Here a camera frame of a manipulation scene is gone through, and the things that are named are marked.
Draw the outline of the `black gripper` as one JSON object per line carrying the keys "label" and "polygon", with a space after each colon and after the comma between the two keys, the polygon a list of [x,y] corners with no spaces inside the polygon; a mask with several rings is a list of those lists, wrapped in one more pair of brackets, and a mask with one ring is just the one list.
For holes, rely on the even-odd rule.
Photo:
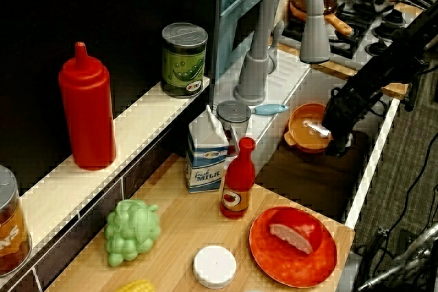
{"label": "black gripper", "polygon": [[371,106],[371,100],[362,98],[354,88],[332,89],[322,119],[322,126],[331,132],[333,138],[326,147],[325,155],[344,156],[344,151],[350,149],[354,140],[351,133],[354,125],[365,118]]}

